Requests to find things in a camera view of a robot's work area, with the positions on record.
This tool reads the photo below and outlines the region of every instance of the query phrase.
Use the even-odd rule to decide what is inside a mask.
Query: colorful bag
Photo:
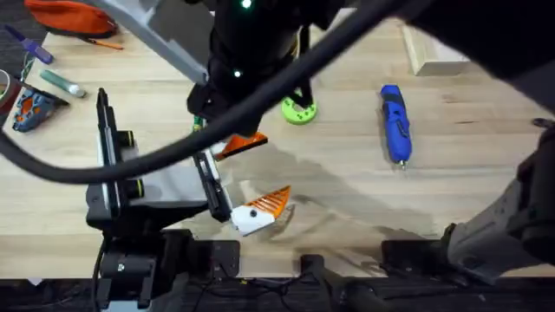
[[[54,34],[86,38],[108,38],[117,25],[94,6],[69,0],[25,0],[35,19]]]

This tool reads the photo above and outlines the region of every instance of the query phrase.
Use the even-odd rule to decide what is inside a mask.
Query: green marker
[[[41,78],[76,97],[83,97],[87,94],[87,92],[79,87],[78,84],[63,78],[60,75],[56,75],[47,69],[44,69],[41,72]]]

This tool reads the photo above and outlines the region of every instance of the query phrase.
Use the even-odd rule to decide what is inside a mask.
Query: blue tool
[[[412,152],[408,117],[401,90],[396,85],[385,85],[380,93],[383,99],[383,119],[388,140],[389,157],[402,169],[407,168],[408,158]]]

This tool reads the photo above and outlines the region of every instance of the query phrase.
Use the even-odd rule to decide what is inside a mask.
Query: white object
[[[241,205],[232,210],[232,223],[242,236],[250,235],[275,221],[271,213],[255,207]]]
[[[464,55],[418,29],[402,26],[402,35],[415,75],[458,75],[470,64]]]
[[[72,84],[68,87],[68,92],[76,97],[83,97],[87,93],[85,90],[79,88],[79,85]]]

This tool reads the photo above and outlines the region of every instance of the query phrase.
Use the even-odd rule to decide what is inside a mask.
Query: black cable
[[[404,1],[363,2],[358,10],[320,40],[314,48],[257,88],[253,94],[221,118],[198,132],[191,133],[181,140],[139,158],[121,162],[115,166],[62,168],[46,164],[26,153],[4,132],[0,132],[0,152],[7,160],[26,172],[43,179],[68,184],[93,184],[128,179],[170,166],[225,139],[235,132],[243,120],[264,114],[301,81],[315,75],[369,29],[374,28],[383,18],[398,9],[401,3]]]
[[[64,304],[66,302],[70,302],[74,299],[76,299],[77,297],[79,297],[79,295],[75,295],[75,296],[70,296],[64,299],[61,299],[57,302],[51,302],[51,303],[44,303],[44,304],[37,304],[37,305],[22,305],[22,306],[13,306],[13,307],[8,307],[8,310],[14,310],[14,311],[24,311],[24,310],[37,310],[37,309],[46,309],[46,308],[51,308],[51,307],[55,307],[57,305],[61,305]]]
[[[70,301],[82,296],[84,291],[83,291],[83,289],[79,289],[79,288],[81,288],[79,285],[75,286],[71,291],[69,291],[68,294],[64,295],[65,298],[60,299],[60,300],[55,301],[55,302],[41,303],[41,304],[14,305],[14,306],[10,306],[8,304],[6,309],[7,310],[15,310],[15,311],[25,311],[25,310],[33,310],[33,309],[46,309],[46,308],[55,307],[57,305],[63,305],[66,302],[70,302]]]
[[[98,249],[98,255],[96,255],[95,267],[93,268],[93,276],[91,278],[90,299],[93,305],[93,312],[100,312],[100,308],[98,307],[98,302],[96,302],[96,293],[97,293],[97,287],[98,287],[97,282],[98,282],[98,275],[100,274],[100,271],[101,271],[102,255],[104,254],[104,250],[106,249],[106,246],[108,244],[107,240],[108,240],[108,237],[106,237],[106,235],[102,235],[101,247]]]
[[[191,312],[196,312],[197,311],[197,308],[199,307],[200,300],[202,299],[202,296],[206,293],[206,291],[212,285],[213,282],[214,282],[214,279],[210,280],[210,282],[207,285],[205,285],[205,287],[203,287],[203,289],[200,291],[199,297],[197,297],[197,301],[196,301],[196,303],[194,303],[194,306],[193,306],[193,309],[191,310]]]

